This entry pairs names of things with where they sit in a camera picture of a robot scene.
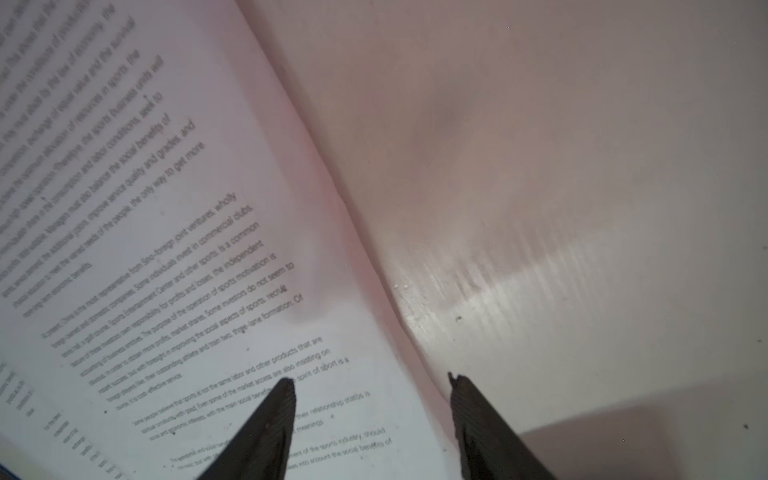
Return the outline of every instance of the black pointed object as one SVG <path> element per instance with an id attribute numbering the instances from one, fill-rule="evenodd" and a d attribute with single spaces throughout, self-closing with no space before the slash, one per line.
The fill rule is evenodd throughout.
<path id="1" fill-rule="evenodd" d="M 470 379 L 448 378 L 465 480 L 555 480 Z"/>
<path id="2" fill-rule="evenodd" d="M 294 418 L 296 389 L 283 378 L 198 480 L 283 480 Z"/>

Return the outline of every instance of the table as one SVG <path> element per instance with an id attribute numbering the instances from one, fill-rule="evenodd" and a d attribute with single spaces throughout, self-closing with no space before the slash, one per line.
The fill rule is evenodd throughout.
<path id="1" fill-rule="evenodd" d="M 444 392 L 564 477 L 768 475 L 764 4 L 238 4 Z"/>

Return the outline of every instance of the white paper sheet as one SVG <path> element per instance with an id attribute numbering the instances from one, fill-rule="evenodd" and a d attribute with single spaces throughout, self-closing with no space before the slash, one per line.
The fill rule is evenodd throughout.
<path id="1" fill-rule="evenodd" d="M 291 376 L 289 478 L 458 476 L 235 4 L 5 8 L 0 347 L 41 398 L 128 478 L 194 478 Z"/>

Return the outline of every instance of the tabletop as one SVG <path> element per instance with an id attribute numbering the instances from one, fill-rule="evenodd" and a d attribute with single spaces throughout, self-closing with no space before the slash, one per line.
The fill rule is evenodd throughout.
<path id="1" fill-rule="evenodd" d="M 764 2 L 238 5 L 444 392 L 564 478 L 768 475 Z"/>

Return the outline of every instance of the white table surface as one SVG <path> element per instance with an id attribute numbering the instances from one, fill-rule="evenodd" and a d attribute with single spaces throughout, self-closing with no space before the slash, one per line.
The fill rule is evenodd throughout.
<path id="1" fill-rule="evenodd" d="M 444 392 L 563 478 L 768 478 L 768 4 L 238 4 Z"/>

